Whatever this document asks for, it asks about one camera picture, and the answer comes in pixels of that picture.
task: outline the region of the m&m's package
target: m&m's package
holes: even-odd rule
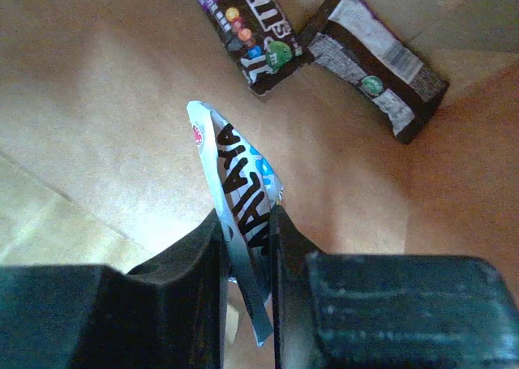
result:
[[[308,62],[276,0],[198,0],[251,89],[262,95]]]

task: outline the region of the colorful candy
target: colorful candy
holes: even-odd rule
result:
[[[233,32],[235,34],[239,33],[245,28],[245,24],[243,24],[242,18],[236,18],[231,23],[230,26],[233,28]]]
[[[251,39],[251,37],[252,37],[252,31],[249,30],[248,28],[244,28],[242,31],[240,31],[238,33],[238,38],[242,42],[248,41],[249,39]]]
[[[254,46],[252,49],[247,51],[247,55],[250,59],[258,58],[262,54],[261,48],[259,46]]]
[[[254,46],[256,46],[256,39],[251,38],[248,41],[243,42],[243,44],[248,48],[252,49]]]
[[[236,18],[240,17],[240,11],[238,11],[238,8],[234,8],[233,6],[231,8],[228,8],[225,12],[225,18],[229,23],[231,23]]]

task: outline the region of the green logo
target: green logo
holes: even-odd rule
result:
[[[280,67],[292,59],[292,51],[290,50],[290,46],[286,43],[273,41],[268,44],[268,52],[265,56],[267,58],[267,64],[274,72],[277,72]]]
[[[371,96],[377,97],[384,91],[382,80],[374,75],[370,75],[362,80],[362,87]]]

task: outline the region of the black plastic part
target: black plastic part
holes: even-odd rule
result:
[[[0,270],[0,367],[221,368],[229,259],[213,211],[130,271]]]
[[[296,229],[282,206],[274,207],[269,224],[276,368],[322,367],[305,273],[306,255],[320,249]]]
[[[492,368],[519,362],[519,316],[500,274],[470,257],[308,257],[328,367]]]
[[[500,369],[519,315],[468,257],[325,255],[270,216],[276,368]],[[0,368],[222,368],[229,258],[213,211],[127,275],[0,268]]]

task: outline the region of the torn wrapper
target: torn wrapper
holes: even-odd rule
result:
[[[209,104],[191,101],[189,119],[220,218],[231,265],[261,346],[272,324],[268,218],[283,184],[267,160]]]

